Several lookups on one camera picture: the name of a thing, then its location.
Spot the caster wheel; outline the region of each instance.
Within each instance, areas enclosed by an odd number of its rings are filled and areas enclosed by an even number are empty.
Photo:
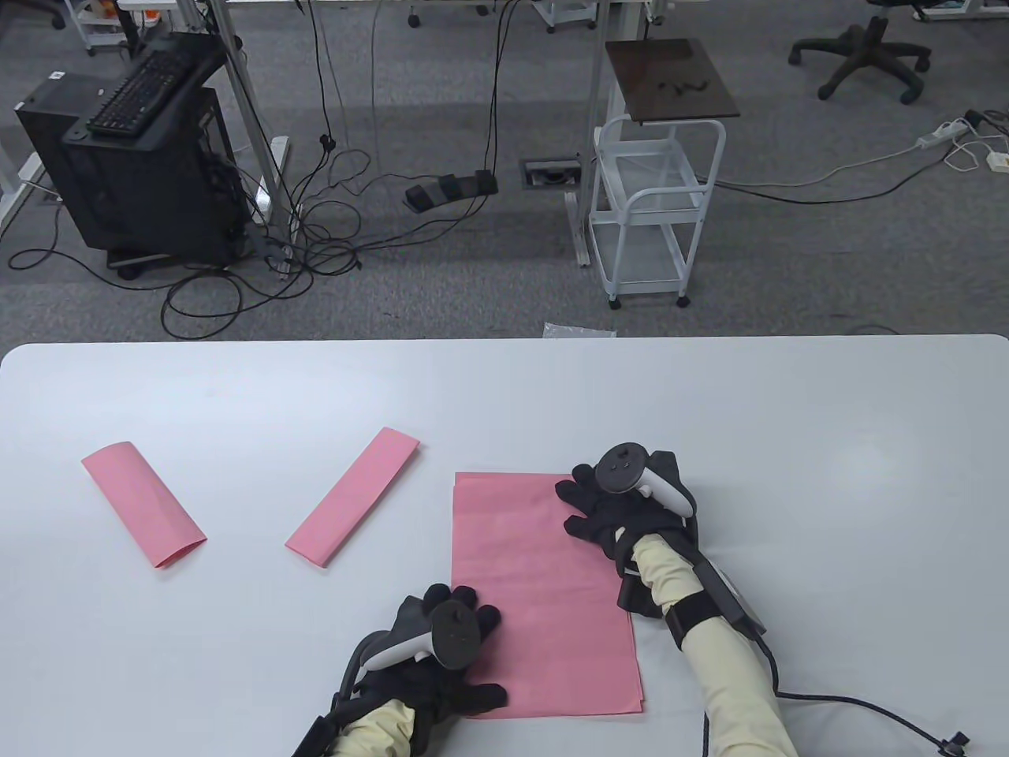
[[[143,273],[143,265],[123,265],[122,267],[116,268],[116,276],[122,279],[124,282],[132,282],[140,277]]]

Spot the hand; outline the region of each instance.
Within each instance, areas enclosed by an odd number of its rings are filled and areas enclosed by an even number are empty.
[[[404,606],[419,603],[422,614],[430,616],[449,600],[475,611],[481,646],[500,625],[497,608],[477,608],[476,591],[469,586],[457,586],[452,591],[444,583],[435,583],[428,587],[423,600],[409,597]],[[367,643],[368,639],[361,642],[355,658]],[[357,670],[357,663],[352,663],[342,692],[333,696],[329,714],[316,719],[294,757],[420,757],[428,748],[434,725],[453,715],[480,715],[508,704],[508,693],[498,684],[470,685],[465,682],[466,669],[447,670],[435,657],[420,661],[411,658],[367,672],[353,685]]]
[[[481,644],[500,625],[501,616],[492,605],[477,607],[476,591],[469,586],[454,590],[435,583],[424,594],[423,612],[432,611],[448,600],[456,600],[476,612]],[[373,709],[389,699],[399,699],[415,712],[414,733],[410,739],[412,757],[427,749],[434,725],[454,715],[481,715],[508,705],[508,692],[496,683],[471,685],[465,681],[466,670],[446,670],[434,657],[417,662],[413,659],[383,670],[368,672],[355,686],[359,693],[352,702]]]
[[[637,576],[638,566],[632,557],[634,546],[643,536],[658,534],[689,559],[697,547],[695,519],[684,523],[678,515],[636,489],[619,495],[604,492],[596,482],[591,465],[578,465],[571,476],[573,481],[558,481],[557,496],[586,517],[571,516],[564,521],[564,530],[576,539],[598,544],[602,553],[616,563],[616,572],[624,578],[616,600],[622,609],[649,618],[661,617],[661,609]]]

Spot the black keyboard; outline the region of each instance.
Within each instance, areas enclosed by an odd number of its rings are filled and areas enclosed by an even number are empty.
[[[149,50],[119,86],[106,94],[98,112],[85,124],[88,131],[121,138],[139,136],[199,63],[194,50],[181,45]]]

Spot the power strip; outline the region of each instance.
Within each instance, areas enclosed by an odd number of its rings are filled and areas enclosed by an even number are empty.
[[[921,147],[921,149],[930,149],[951,141],[970,130],[971,127],[967,123],[958,119],[951,123],[942,124],[935,131],[930,131],[923,136],[919,136],[915,144]]]

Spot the black computer case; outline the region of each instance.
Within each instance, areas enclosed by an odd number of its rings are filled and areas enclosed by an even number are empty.
[[[18,108],[85,242],[110,267],[239,257],[250,216],[214,90],[183,87],[139,137],[119,139],[85,126],[96,85],[111,83],[50,78]]]

